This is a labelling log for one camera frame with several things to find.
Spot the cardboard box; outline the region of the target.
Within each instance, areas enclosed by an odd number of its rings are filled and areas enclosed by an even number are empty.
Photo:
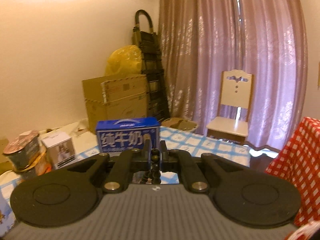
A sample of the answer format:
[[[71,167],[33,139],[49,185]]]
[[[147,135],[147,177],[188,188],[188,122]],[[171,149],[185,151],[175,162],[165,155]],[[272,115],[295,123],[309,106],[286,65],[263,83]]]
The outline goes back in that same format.
[[[147,79],[142,74],[119,74],[82,81],[88,126],[97,122],[148,116]]]

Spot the middle black noodle bowl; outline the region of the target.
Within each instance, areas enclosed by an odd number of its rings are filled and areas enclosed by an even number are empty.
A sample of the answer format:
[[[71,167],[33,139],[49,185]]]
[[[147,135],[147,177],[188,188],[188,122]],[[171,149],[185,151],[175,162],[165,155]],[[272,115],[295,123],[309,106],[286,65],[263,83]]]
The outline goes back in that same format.
[[[16,168],[13,171],[20,175],[22,180],[28,180],[37,176],[48,173],[52,170],[52,165],[47,160],[47,153],[43,152],[37,156],[37,158],[26,168],[18,170]]]

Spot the red white checked cloth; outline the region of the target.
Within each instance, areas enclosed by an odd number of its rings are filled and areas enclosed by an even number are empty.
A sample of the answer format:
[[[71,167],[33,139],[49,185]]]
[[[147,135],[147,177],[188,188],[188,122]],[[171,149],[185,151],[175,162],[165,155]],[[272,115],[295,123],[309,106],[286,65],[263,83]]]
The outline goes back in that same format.
[[[295,225],[319,220],[319,120],[304,117],[290,140],[269,164],[267,174],[293,184],[301,196]]]

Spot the top black noodle bowl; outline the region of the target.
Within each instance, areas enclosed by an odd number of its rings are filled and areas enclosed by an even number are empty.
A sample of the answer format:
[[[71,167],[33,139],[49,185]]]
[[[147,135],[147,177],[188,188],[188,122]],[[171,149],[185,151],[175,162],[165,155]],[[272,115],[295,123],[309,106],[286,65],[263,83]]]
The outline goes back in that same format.
[[[18,135],[3,150],[16,170],[30,166],[40,153],[39,132],[30,130]]]

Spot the white wooden chair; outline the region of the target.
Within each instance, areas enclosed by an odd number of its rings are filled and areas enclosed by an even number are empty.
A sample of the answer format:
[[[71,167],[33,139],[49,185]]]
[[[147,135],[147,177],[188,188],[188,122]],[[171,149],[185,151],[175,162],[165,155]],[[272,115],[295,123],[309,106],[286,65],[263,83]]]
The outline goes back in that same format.
[[[227,140],[243,145],[248,137],[249,114],[254,90],[254,75],[243,70],[223,71],[217,116],[210,121],[207,128],[207,137]],[[223,117],[221,111],[244,110],[245,120],[240,120],[240,115],[233,118]]]

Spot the blue milk carton box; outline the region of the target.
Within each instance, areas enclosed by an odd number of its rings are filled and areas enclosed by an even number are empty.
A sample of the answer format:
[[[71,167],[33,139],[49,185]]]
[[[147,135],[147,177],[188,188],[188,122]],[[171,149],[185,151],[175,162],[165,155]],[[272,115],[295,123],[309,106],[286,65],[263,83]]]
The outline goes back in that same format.
[[[154,117],[99,121],[95,131],[101,152],[142,149],[147,140],[152,148],[159,147],[160,124]]]

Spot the black noodle bowl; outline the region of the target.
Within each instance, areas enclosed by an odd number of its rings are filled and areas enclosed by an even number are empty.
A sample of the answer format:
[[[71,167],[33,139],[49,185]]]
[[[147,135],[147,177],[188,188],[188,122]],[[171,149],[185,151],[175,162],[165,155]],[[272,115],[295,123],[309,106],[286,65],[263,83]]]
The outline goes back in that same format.
[[[47,160],[47,153],[43,152],[37,156],[37,158],[26,168],[18,170],[16,168],[13,171],[20,175],[22,180],[28,180],[37,176],[48,173],[52,170],[52,165]]]
[[[18,135],[3,150],[16,170],[30,166],[40,153],[39,132],[30,130]]]

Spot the black folding ladder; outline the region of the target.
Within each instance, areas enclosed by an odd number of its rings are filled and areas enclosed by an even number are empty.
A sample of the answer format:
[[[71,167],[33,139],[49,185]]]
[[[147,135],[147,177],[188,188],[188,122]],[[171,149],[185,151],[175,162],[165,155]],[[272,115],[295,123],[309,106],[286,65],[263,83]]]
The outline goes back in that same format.
[[[144,15],[148,20],[149,31],[140,29],[139,17]],[[170,118],[167,90],[162,66],[162,53],[158,36],[153,31],[150,15],[145,10],[138,10],[135,14],[132,42],[142,53],[141,74],[147,79],[148,116],[153,116],[158,122]]]

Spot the small white product box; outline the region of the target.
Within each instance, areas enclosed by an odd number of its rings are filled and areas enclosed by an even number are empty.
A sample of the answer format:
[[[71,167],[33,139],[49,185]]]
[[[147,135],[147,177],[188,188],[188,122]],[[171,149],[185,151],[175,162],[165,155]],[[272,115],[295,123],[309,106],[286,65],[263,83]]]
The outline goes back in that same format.
[[[49,133],[41,141],[54,169],[61,168],[75,159],[72,137],[66,132]]]

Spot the landscape picture box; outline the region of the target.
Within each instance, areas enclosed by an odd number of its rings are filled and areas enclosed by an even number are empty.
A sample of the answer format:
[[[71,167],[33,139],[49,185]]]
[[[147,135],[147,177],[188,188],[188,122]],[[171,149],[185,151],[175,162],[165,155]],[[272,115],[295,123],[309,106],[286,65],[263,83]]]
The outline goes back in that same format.
[[[10,205],[0,194],[0,236],[5,236],[15,223],[16,218]]]

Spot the blue white checked tablecloth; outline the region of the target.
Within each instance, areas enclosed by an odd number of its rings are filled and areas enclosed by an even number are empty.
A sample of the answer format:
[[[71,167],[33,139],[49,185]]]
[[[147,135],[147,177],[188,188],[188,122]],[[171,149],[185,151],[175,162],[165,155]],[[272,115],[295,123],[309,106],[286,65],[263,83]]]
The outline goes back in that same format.
[[[160,139],[165,140],[168,149],[185,150],[194,157],[200,157],[203,153],[213,153],[249,167],[251,155],[246,146],[163,126],[160,127]],[[89,131],[81,135],[72,135],[72,141],[76,151],[75,161],[91,157],[99,152],[97,137]],[[177,175],[172,172],[162,174],[161,180],[162,184],[176,184],[178,182]],[[13,171],[7,171],[1,175],[1,194],[7,202],[9,202],[13,189],[20,182],[20,176]]]

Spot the pink patterned curtain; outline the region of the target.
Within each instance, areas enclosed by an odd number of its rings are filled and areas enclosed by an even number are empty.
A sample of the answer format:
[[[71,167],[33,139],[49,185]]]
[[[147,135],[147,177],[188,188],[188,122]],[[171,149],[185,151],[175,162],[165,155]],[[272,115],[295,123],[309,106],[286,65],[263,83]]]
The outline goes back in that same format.
[[[300,0],[160,0],[159,35],[172,116],[195,120],[206,133],[222,72],[243,70],[254,75],[247,142],[284,147],[306,89]]]

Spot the yellow plastic bag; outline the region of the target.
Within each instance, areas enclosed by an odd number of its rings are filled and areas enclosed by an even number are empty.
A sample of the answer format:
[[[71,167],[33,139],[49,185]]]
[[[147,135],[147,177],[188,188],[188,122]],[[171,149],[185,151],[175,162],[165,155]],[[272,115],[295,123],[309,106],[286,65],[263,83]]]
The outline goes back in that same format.
[[[115,50],[107,59],[105,75],[140,74],[142,52],[136,45],[128,45]]]

